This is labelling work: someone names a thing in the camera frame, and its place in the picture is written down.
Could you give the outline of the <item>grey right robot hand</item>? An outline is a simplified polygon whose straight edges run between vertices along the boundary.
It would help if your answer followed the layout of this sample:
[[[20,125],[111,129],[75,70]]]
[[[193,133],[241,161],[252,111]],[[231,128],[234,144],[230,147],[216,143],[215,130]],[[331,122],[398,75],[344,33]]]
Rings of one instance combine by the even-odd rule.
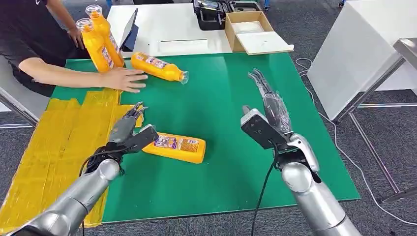
[[[248,77],[258,87],[268,123],[281,134],[292,132],[289,113],[279,93],[271,88],[260,70],[254,68],[251,72],[248,72]]]

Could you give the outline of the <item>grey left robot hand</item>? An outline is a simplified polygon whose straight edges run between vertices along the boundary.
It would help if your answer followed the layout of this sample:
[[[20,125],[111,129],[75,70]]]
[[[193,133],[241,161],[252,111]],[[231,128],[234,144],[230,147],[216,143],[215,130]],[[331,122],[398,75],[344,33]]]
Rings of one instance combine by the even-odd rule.
[[[122,143],[133,136],[133,129],[139,122],[139,127],[144,121],[144,110],[148,107],[143,105],[143,101],[136,103],[132,108],[114,124],[109,134],[108,142]]]

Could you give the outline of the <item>person's right hand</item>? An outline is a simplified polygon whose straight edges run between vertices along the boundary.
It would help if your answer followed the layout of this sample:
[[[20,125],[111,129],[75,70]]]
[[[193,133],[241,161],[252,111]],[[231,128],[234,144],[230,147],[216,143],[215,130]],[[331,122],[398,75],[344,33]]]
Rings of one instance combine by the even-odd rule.
[[[144,80],[147,78],[148,75],[142,70],[116,68],[108,72],[100,73],[96,86],[99,88],[139,93],[140,89],[146,87]]]

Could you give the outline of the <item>person's left hand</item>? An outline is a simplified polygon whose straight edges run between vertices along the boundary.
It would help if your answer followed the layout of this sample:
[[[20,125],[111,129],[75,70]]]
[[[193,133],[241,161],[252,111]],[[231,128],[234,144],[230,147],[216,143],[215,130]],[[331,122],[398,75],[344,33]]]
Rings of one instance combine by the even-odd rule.
[[[81,32],[79,31],[78,28],[75,27],[75,28],[72,28],[72,29],[68,29],[67,33],[68,33],[69,37],[72,39],[74,45],[77,48],[79,48],[81,50],[85,49],[85,46],[84,46],[84,43],[83,43],[83,38],[82,38]]]

